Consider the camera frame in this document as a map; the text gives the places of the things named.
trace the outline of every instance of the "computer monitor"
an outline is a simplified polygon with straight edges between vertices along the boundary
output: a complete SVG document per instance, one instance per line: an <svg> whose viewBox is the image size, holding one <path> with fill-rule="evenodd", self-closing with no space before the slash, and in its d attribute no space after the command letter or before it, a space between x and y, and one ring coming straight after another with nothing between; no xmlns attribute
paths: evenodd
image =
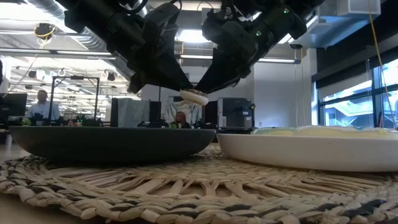
<svg viewBox="0 0 398 224"><path fill-rule="evenodd" d="M4 97L5 93L0 94L0 113L3 116L25 116L26 112L26 93L10 93Z"/></svg>

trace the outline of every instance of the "ceiling duct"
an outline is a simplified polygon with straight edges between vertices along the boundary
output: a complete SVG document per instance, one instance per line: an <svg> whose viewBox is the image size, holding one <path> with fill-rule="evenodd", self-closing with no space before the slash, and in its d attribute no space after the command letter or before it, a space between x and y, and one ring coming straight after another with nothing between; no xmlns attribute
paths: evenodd
<svg viewBox="0 0 398 224"><path fill-rule="evenodd" d="M54 17L54 20L64 22L65 10L55 0L27 0L27 2L42 10L43 12L52 15ZM106 51L106 43L88 28L85 28L81 34L87 35L88 37L73 37L73 39L81 43L90 51ZM127 80L129 80L130 77L134 74L134 72L130 68L127 68L125 61L120 57L109 63L112 66L115 66L118 72Z"/></svg>
<svg viewBox="0 0 398 224"><path fill-rule="evenodd" d="M373 19L381 14L381 0L371 0ZM299 39L287 40L309 48L333 46L370 23L368 1L326 0L317 9L317 20Z"/></svg>

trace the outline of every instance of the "pipe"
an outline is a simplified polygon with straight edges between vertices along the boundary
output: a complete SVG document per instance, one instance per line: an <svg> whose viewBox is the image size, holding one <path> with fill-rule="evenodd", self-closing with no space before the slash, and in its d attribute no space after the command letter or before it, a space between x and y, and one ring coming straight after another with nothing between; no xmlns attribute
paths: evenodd
<svg viewBox="0 0 398 224"><path fill-rule="evenodd" d="M31 3L33 6L41 9L43 12L50 14L53 16L55 20L60 22L64 22L65 20L65 9L59 5L55 0L27 0L27 2ZM100 39L96 34L94 34L89 29L85 28L81 33L83 35L87 35L89 37L74 37L77 42L81 43L90 51L106 51L106 43ZM112 66L116 68L116 70L126 79L130 80L130 77L134 74L134 72L127 67L125 61L121 58L117 58L112 62L108 62Z"/></svg>

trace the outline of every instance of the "man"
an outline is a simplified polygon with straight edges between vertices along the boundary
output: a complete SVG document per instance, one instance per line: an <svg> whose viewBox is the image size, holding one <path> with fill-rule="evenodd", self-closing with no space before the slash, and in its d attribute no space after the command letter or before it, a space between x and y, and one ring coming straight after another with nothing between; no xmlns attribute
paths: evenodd
<svg viewBox="0 0 398 224"><path fill-rule="evenodd" d="M37 93L37 99L38 102L37 104L33 105L27 114L28 118L34 118L35 114L39 114L43 116L43 119L48 119L49 118L49 112L50 112L50 102L47 101L47 92L44 90L40 90ZM52 112L51 112L51 120L55 121L60 119L60 110L58 108L58 105L53 103L52 105Z"/></svg>

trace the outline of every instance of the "white plate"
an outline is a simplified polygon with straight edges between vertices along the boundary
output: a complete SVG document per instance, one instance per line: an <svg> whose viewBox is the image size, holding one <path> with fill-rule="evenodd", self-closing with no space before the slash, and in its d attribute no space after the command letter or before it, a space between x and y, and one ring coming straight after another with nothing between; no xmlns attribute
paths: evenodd
<svg viewBox="0 0 398 224"><path fill-rule="evenodd" d="M228 156L249 162L303 169L398 171L398 140L219 134Z"/></svg>

